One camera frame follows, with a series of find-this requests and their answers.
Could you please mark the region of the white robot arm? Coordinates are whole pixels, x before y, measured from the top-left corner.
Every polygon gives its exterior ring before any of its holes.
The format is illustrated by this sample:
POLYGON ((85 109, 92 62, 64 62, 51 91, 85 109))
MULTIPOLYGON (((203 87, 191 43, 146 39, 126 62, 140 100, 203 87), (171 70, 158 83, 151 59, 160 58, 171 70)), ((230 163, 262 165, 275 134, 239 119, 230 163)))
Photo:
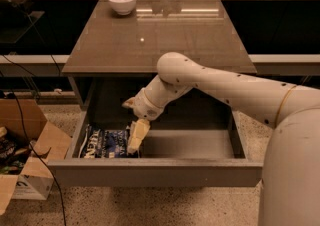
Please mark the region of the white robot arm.
POLYGON ((258 226, 320 226, 320 90, 208 68, 177 52, 123 103, 138 117, 129 153, 166 105, 196 88, 273 129, 262 170, 258 226))

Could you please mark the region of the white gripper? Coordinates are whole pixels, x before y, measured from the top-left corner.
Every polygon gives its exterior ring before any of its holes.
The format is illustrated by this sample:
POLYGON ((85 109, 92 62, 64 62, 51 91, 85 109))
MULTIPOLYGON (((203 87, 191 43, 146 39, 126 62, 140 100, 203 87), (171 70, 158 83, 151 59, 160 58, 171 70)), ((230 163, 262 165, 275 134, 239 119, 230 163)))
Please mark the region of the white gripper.
POLYGON ((142 118, 133 121, 130 125, 127 152, 129 154, 134 154, 139 150, 142 141, 149 132, 149 121, 156 120, 163 113, 163 108, 154 105, 147 98, 144 88, 142 88, 134 97, 124 101, 122 106, 127 109, 132 109, 135 116, 142 118))

